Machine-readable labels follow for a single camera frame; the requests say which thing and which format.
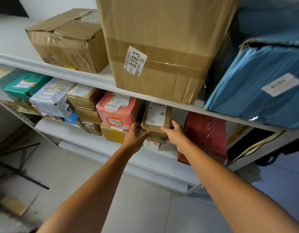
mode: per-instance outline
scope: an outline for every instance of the black metal stand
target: black metal stand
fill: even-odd
[[[40,182],[38,182],[38,181],[36,181],[36,180],[28,177],[27,175],[25,175],[25,173],[26,173],[25,170],[22,170],[23,169],[23,165],[24,165],[24,163],[26,161],[25,160],[25,156],[26,156],[26,150],[27,150],[27,148],[30,148],[30,147],[33,147],[33,146],[38,146],[39,144],[40,143],[36,143],[34,145],[29,145],[29,146],[26,146],[26,147],[23,147],[23,148],[20,148],[20,149],[16,149],[16,150],[13,150],[13,151],[9,151],[9,152],[0,154],[0,157],[1,157],[1,156],[4,156],[4,155],[13,153],[13,152],[22,150],[22,155],[21,155],[21,160],[20,160],[19,168],[14,168],[14,167],[12,167],[12,166],[10,166],[8,164],[5,164],[5,163],[3,163],[3,162],[0,161],[0,167],[3,167],[5,169],[11,171],[11,173],[7,173],[7,174],[4,174],[4,175],[0,176],[0,180],[4,179],[4,178],[7,178],[7,177],[10,177],[10,176],[13,176],[13,175],[19,175],[19,176],[21,176],[21,177],[23,177],[23,178],[25,178],[25,179],[27,179],[27,180],[35,183],[35,184],[41,186],[42,188],[45,188],[45,189],[49,190],[49,187],[47,187],[47,186],[41,184]]]

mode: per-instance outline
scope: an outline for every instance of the forearm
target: forearm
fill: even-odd
[[[127,150],[118,149],[50,216],[38,233],[100,232],[130,157]]]
[[[299,223],[280,205],[191,141],[181,149],[234,232],[299,232]]]

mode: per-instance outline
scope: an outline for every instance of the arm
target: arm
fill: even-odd
[[[139,125],[132,124],[122,146],[54,211],[38,233],[101,232],[124,168],[150,134],[137,136]]]
[[[299,232],[299,223],[279,204],[198,148],[172,121],[161,127],[170,143],[183,153],[213,201],[237,232]]]

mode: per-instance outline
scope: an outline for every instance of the blue package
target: blue package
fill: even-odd
[[[69,118],[64,118],[64,120],[68,123],[74,123],[74,124],[77,124],[76,123],[76,120],[78,119],[78,115],[76,114],[75,111],[72,111],[71,115]]]
[[[299,2],[242,2],[209,70],[205,109],[299,129]]]

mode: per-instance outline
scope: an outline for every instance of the red package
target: red package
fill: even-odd
[[[142,110],[142,101],[107,91],[96,108],[104,124],[129,130]]]
[[[185,121],[184,133],[218,162],[223,163],[227,159],[225,120],[190,111]],[[190,165],[184,154],[180,152],[178,162]]]

